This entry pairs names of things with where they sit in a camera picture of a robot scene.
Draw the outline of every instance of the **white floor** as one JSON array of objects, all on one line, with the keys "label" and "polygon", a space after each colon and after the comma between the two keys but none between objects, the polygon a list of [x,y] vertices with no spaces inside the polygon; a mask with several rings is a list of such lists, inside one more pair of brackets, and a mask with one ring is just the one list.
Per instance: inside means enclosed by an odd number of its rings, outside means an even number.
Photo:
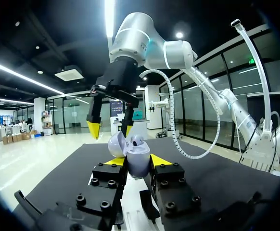
[{"label": "white floor", "polygon": [[[155,138],[158,130],[148,130],[150,139]],[[55,167],[84,143],[107,143],[110,132],[101,132],[98,140],[89,133],[65,134],[38,137],[3,145],[0,142],[0,196],[10,210],[18,202],[14,193],[21,190],[26,196]],[[183,137],[182,141],[207,150],[211,144]],[[238,161],[238,152],[215,146],[212,149],[225,158]]]}]

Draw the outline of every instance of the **black cable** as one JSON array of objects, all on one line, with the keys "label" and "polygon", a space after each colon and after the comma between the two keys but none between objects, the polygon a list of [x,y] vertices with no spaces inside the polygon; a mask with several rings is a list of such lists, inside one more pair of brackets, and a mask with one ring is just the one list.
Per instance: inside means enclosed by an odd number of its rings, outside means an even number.
[{"label": "black cable", "polygon": [[275,129],[275,153],[274,153],[273,161],[271,162],[271,165],[268,169],[268,172],[270,172],[271,168],[273,167],[274,159],[275,159],[275,156],[276,156],[276,148],[277,148],[277,134],[276,134],[276,129]]},{"label": "black cable", "polygon": [[253,133],[252,133],[252,135],[251,135],[251,137],[250,137],[249,141],[247,142],[247,145],[245,146],[245,150],[247,150],[247,147],[248,147],[248,145],[250,144],[250,141],[251,141],[252,137],[254,136],[255,131],[256,131],[256,129],[257,129],[257,127],[258,127],[258,126],[259,126],[259,125],[258,125],[258,124],[256,124],[256,127],[255,127],[255,129],[254,129],[254,131],[253,131]]}]

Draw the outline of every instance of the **air conditioning vent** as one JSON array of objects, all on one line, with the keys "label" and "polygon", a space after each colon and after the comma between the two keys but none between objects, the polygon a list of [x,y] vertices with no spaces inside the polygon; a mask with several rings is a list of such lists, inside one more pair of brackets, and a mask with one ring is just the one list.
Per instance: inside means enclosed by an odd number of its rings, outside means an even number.
[{"label": "air conditioning vent", "polygon": [[64,81],[71,81],[71,80],[83,78],[83,76],[76,69],[63,71],[55,74],[55,76],[59,77]]}]

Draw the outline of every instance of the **white cable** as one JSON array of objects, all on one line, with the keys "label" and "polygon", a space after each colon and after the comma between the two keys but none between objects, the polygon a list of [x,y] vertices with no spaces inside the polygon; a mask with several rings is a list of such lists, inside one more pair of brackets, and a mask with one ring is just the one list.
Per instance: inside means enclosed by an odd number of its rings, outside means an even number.
[{"label": "white cable", "polygon": [[180,147],[180,145],[178,143],[178,140],[177,140],[177,137],[176,137],[176,134],[175,134],[175,127],[174,127],[174,97],[173,97],[173,90],[172,90],[171,82],[170,82],[169,78],[167,77],[167,75],[164,72],[162,72],[160,70],[156,70],[156,69],[146,70],[146,71],[144,71],[144,72],[142,72],[140,74],[140,77],[143,78],[144,76],[146,76],[149,73],[160,74],[165,79],[165,81],[166,81],[166,83],[168,85],[169,94],[170,94],[170,126],[171,126],[171,131],[172,131],[172,138],[173,138],[173,141],[174,141],[174,144],[175,144],[177,150],[183,156],[185,156],[185,157],[187,157],[189,159],[201,159],[202,157],[206,156],[212,150],[214,145],[216,144],[216,142],[218,140],[218,137],[219,137],[219,133],[220,133],[220,115],[219,115],[219,112],[218,112],[218,108],[216,106],[216,102],[213,99],[213,97],[211,96],[211,94],[208,92],[208,90],[206,89],[206,87],[204,85],[201,86],[201,89],[204,91],[204,93],[207,95],[207,97],[209,99],[211,99],[212,106],[213,106],[213,108],[214,108],[214,110],[216,111],[216,114],[217,114],[217,132],[216,132],[216,137],[215,137],[212,145],[210,146],[210,148],[205,153],[203,153],[202,155],[198,155],[198,156],[189,155],[186,152],[184,152],[183,149]]}]

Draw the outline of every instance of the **ceiling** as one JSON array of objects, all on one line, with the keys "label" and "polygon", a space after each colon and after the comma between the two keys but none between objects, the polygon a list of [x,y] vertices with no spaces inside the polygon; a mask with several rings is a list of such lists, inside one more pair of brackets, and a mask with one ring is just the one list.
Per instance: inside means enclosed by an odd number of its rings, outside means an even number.
[{"label": "ceiling", "polygon": [[[165,40],[176,40],[175,33],[181,31],[199,57],[237,36],[229,26],[234,19],[240,18],[246,30],[263,24],[248,0],[115,2],[114,33],[129,13],[143,12]],[[0,64],[64,93],[90,89],[109,64],[104,1],[0,0]],[[78,66],[84,79],[65,82],[55,76],[69,65]],[[169,77],[176,72],[165,70]],[[150,74],[138,85],[162,82],[162,77]],[[0,70],[0,98],[32,103],[36,97],[56,94]]]}]

